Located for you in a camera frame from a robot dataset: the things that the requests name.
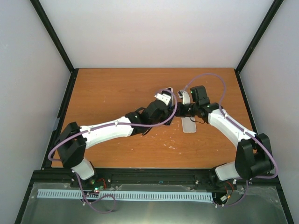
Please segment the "white silicone phone case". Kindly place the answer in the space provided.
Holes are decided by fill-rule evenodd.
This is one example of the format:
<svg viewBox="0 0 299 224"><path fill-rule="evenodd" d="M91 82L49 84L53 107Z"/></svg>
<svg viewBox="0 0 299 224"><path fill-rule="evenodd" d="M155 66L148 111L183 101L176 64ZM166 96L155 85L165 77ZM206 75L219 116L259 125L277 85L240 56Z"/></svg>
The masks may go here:
<svg viewBox="0 0 299 224"><path fill-rule="evenodd" d="M181 121L184 133L195 133L197 131L194 117L184 117L181 118Z"/></svg>

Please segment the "small black phone white case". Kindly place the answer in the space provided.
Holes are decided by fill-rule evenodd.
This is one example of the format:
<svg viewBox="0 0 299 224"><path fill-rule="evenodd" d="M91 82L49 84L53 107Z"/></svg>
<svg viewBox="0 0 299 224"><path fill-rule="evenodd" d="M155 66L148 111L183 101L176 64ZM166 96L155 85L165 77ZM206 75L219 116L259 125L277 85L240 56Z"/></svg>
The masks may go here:
<svg viewBox="0 0 299 224"><path fill-rule="evenodd" d="M165 90L162 90L162 91L161 91L161 94L163 94L163 93L172 96L172 102L171 102L171 105L168 106L168 108L171 109L172 106L173 106L173 103L174 103L174 98L173 98L173 95L172 95L172 93L173 93L173 88L172 88L172 87L168 87L168 88L166 88Z"/></svg>

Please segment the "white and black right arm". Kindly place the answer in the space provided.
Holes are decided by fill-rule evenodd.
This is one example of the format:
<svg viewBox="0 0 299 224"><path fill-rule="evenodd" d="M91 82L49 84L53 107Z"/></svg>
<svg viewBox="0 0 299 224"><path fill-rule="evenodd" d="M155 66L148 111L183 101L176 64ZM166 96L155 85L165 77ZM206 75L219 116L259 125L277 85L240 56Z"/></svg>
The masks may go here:
<svg viewBox="0 0 299 224"><path fill-rule="evenodd" d="M234 162L213 168L211 178L215 182L229 179L271 178L267 173L275 168L269 137L246 129L233 119L218 103L211 103L204 86L195 86L188 93L178 92L182 100L177 106L176 116L199 117L218 129L236 148Z"/></svg>

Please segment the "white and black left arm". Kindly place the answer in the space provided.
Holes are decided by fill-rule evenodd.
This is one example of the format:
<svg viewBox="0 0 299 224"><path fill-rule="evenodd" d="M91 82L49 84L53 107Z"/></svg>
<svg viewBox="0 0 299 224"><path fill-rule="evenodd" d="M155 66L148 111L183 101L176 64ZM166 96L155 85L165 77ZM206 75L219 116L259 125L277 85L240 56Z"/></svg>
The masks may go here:
<svg viewBox="0 0 299 224"><path fill-rule="evenodd" d="M93 126L69 123L56 141L57 152L63 168L74 171L87 188L96 185L97 176L85 151L99 143L137 134L146 135L154 126L170 120L172 100L156 99L146 108L139 108L117 120Z"/></svg>

